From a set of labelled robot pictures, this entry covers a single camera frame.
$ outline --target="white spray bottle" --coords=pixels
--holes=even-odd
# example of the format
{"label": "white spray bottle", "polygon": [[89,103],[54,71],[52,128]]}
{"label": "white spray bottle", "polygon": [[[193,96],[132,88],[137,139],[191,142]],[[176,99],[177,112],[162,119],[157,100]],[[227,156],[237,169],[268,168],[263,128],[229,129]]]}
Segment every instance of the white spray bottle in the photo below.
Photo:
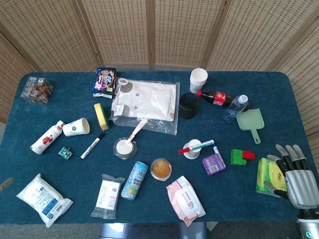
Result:
{"label": "white spray bottle", "polygon": [[43,151],[55,141],[56,138],[62,134],[62,128],[64,122],[61,120],[53,125],[47,132],[45,132],[33,145],[30,146],[31,150],[37,154],[43,153]]}

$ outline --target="robot finger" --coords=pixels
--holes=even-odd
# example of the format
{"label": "robot finger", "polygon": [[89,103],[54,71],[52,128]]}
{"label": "robot finger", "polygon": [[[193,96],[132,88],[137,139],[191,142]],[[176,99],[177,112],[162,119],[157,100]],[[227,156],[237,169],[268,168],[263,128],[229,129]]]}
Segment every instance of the robot finger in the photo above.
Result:
{"label": "robot finger", "polygon": [[285,163],[283,162],[281,158],[274,155],[270,155],[270,154],[267,155],[267,158],[277,163],[278,167],[280,168],[284,176],[286,175],[286,172],[289,171],[289,169],[286,167]]}
{"label": "robot finger", "polygon": [[279,153],[281,154],[283,161],[285,162],[288,170],[294,170],[295,167],[291,161],[291,158],[289,156],[289,154],[287,153],[287,151],[279,144],[276,144],[276,149],[279,151]]}
{"label": "robot finger", "polygon": [[302,164],[302,167],[303,169],[305,170],[308,170],[308,165],[307,165],[307,162],[306,162],[306,157],[304,156],[303,152],[301,151],[300,147],[296,144],[293,145],[293,149],[294,151],[296,152],[298,158],[299,158],[299,161],[301,162]]}
{"label": "robot finger", "polygon": [[288,151],[291,161],[293,162],[293,165],[295,167],[295,169],[303,169],[303,166],[296,154],[296,152],[293,150],[293,148],[291,148],[291,146],[286,145],[286,150]]}
{"label": "robot finger", "polygon": [[283,191],[283,190],[279,190],[279,189],[276,189],[273,185],[271,185],[269,182],[265,181],[264,182],[266,188],[271,191],[273,194],[276,194],[282,198],[286,198],[288,199],[288,194],[286,191]]}

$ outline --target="blue can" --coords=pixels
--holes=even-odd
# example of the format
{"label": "blue can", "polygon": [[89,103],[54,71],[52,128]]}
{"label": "blue can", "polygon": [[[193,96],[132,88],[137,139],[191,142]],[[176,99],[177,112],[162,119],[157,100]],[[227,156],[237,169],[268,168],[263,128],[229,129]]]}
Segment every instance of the blue can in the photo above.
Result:
{"label": "blue can", "polygon": [[121,192],[123,198],[134,200],[139,191],[144,176],[148,170],[148,166],[137,161],[126,181],[126,184]]}

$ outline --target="green dustpan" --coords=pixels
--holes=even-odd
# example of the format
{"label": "green dustpan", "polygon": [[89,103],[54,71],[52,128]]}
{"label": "green dustpan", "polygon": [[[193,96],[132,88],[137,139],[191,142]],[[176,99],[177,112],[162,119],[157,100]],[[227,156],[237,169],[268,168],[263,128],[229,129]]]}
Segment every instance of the green dustpan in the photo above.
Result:
{"label": "green dustpan", "polygon": [[261,141],[257,130],[265,126],[259,108],[239,113],[236,118],[239,128],[241,130],[250,130],[254,137],[255,143],[259,144]]}

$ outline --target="floor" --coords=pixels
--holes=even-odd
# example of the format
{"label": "floor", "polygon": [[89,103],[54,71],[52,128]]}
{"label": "floor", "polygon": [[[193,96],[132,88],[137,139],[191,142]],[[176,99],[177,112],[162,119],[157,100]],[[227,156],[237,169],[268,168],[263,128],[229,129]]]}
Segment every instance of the floor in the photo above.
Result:
{"label": "floor", "polygon": [[[115,67],[118,71],[149,70],[148,66]],[[189,71],[190,69],[156,67],[156,70]],[[0,144],[4,130],[5,125],[0,123]],[[45,225],[0,225],[0,239],[97,239],[99,229],[100,224],[54,224],[49,229]],[[209,239],[299,238],[295,222],[219,222],[211,232],[208,229],[207,231]]]}

